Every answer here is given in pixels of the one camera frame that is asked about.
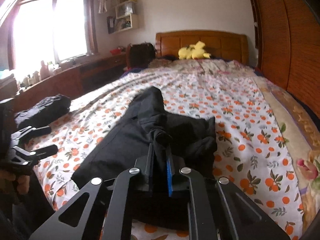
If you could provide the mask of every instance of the stuffed animal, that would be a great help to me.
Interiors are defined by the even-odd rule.
[[[210,58],[211,54],[206,53],[203,49],[205,44],[202,41],[198,41],[196,45],[189,45],[189,47],[183,47],[179,50],[179,59],[201,59]]]

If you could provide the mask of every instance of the window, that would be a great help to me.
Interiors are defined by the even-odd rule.
[[[96,52],[90,0],[23,0],[12,27],[12,56],[19,74]]]

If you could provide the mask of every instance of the floral bedsheet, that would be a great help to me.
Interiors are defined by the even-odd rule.
[[[144,89],[162,91],[165,109],[194,118],[216,118],[218,150],[212,172],[228,177],[293,240],[302,234],[303,206],[288,139],[255,82],[237,62],[189,60],[131,73],[72,101],[70,113],[35,138],[29,150],[55,143],[56,155],[41,160],[36,175],[55,210],[77,191],[73,172],[112,129],[131,100]],[[188,239],[176,232],[133,221],[132,239]]]
[[[282,127],[302,198],[305,231],[320,209],[320,133],[307,112],[290,94],[265,78],[255,77]]]

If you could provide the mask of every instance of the hand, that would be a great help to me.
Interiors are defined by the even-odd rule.
[[[0,170],[0,179],[15,181],[16,175],[5,170]],[[17,191],[19,192],[19,194],[21,195],[27,194],[29,191],[30,177],[26,175],[21,175],[18,177],[17,182],[18,182]]]

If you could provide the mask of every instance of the flowered blanket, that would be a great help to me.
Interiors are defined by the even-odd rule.
[[[228,177],[297,240],[302,234],[303,205],[287,148],[290,138],[284,136],[286,124],[276,120],[253,70],[235,61],[162,64],[165,67],[130,73],[73,100],[70,113],[51,124],[51,134],[30,141],[29,150],[52,143],[59,147],[58,154],[35,168],[50,204],[58,210],[78,191],[71,180],[73,172],[113,128],[131,100],[155,86],[162,91],[167,111],[194,118],[215,116],[218,150],[213,153],[214,176]],[[188,233],[134,221],[132,239],[188,239]]]

